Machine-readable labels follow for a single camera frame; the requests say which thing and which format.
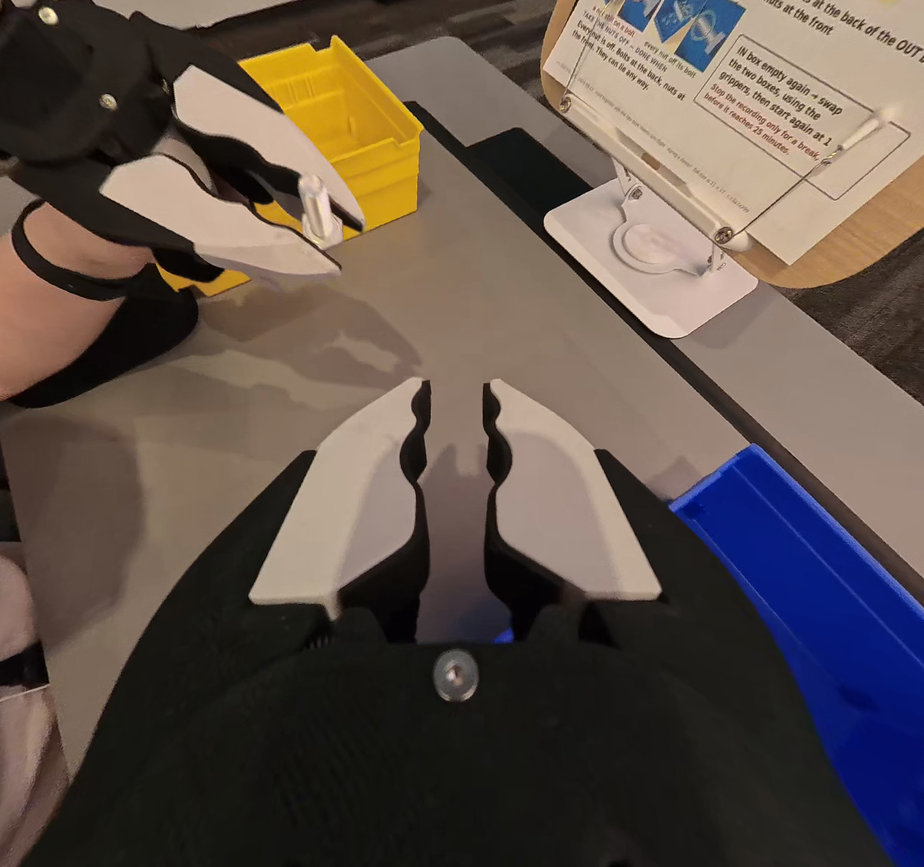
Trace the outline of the silver hex bolt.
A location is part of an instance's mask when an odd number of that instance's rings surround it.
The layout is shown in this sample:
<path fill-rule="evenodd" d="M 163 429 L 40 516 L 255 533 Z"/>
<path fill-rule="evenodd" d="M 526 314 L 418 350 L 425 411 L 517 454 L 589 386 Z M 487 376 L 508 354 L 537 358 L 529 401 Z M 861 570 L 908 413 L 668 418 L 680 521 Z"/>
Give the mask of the silver hex bolt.
<path fill-rule="evenodd" d="M 328 190 L 316 175 L 298 181 L 302 202 L 301 231 L 316 248 L 327 251 L 344 240 L 344 224 L 333 210 Z"/>

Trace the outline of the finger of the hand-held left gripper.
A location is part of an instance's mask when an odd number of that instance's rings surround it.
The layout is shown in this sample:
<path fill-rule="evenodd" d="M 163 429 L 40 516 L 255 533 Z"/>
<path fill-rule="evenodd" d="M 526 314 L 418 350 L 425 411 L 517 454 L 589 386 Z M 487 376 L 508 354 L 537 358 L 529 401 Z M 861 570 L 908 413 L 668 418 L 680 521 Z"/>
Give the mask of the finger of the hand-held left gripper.
<path fill-rule="evenodd" d="M 336 278 L 340 266 L 291 228 L 206 190 L 187 165 L 149 155 L 113 169 L 102 195 L 191 243 L 203 260 L 265 284 Z"/>
<path fill-rule="evenodd" d="M 316 177 L 331 209 L 354 231 L 366 218 L 346 181 L 314 142 L 275 104 L 254 98 L 191 65 L 173 82 L 173 111 L 179 129 L 214 169 L 241 172 L 294 219 L 303 214 L 299 182 Z"/>

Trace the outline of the yellow plastic bin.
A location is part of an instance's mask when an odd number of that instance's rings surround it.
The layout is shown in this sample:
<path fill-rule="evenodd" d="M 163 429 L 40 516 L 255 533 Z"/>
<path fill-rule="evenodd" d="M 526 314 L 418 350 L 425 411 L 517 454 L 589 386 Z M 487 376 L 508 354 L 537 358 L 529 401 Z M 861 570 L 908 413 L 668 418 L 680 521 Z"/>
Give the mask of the yellow plastic bin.
<path fill-rule="evenodd" d="M 281 106 L 346 181 L 368 230 L 415 213 L 423 126 L 338 37 L 239 65 Z"/>

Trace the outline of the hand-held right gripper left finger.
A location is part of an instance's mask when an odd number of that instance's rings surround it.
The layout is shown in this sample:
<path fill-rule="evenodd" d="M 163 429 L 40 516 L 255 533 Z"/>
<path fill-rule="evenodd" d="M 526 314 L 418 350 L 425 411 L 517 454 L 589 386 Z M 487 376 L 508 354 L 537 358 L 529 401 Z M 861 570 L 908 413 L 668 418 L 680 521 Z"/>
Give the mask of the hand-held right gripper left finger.
<path fill-rule="evenodd" d="M 387 639 L 412 642 L 431 567 L 421 477 L 432 413 L 413 377 L 346 419 L 310 453 L 249 600 L 373 614 Z"/>

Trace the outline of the person's left hand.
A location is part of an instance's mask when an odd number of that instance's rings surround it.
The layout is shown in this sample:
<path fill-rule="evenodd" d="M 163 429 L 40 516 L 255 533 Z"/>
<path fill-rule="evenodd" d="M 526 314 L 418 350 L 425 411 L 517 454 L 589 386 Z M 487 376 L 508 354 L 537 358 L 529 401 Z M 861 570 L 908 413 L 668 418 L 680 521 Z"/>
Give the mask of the person's left hand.
<path fill-rule="evenodd" d="M 25 219 L 40 256 L 90 278 L 122 280 L 154 263 L 148 248 L 89 232 L 47 204 Z M 74 296 L 40 279 L 20 260 L 10 234 L 1 241 L 1 400 L 17 396 L 74 362 L 98 339 L 120 299 Z"/>

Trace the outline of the blue plastic bin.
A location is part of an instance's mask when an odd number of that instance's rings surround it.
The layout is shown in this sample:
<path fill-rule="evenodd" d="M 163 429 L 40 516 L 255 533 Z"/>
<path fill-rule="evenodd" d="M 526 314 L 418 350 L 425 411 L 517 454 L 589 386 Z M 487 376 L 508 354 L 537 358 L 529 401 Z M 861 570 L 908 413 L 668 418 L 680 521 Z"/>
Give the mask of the blue plastic bin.
<path fill-rule="evenodd" d="M 502 865 L 922 865 L 922 606 L 757 447 L 667 505 L 662 584 L 476 652 Z"/>

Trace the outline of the printed instruction sheet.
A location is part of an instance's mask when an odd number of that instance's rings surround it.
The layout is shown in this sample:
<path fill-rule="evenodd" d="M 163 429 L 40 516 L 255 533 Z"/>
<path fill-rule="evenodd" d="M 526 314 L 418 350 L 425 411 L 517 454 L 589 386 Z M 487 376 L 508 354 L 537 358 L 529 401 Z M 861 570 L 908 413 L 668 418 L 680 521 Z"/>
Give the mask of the printed instruction sheet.
<path fill-rule="evenodd" d="M 922 0 L 559 0 L 550 101 L 786 264 L 922 231 Z"/>

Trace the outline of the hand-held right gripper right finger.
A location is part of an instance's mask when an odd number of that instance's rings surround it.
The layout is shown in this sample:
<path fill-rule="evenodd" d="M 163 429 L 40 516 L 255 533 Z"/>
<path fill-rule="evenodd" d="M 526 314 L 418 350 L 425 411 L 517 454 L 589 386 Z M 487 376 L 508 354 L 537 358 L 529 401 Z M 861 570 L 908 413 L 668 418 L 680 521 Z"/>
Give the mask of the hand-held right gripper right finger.
<path fill-rule="evenodd" d="M 494 379 L 482 389 L 491 477 L 484 574 L 512 639 L 546 607 L 652 602 L 663 587 L 598 451 L 572 424 Z"/>

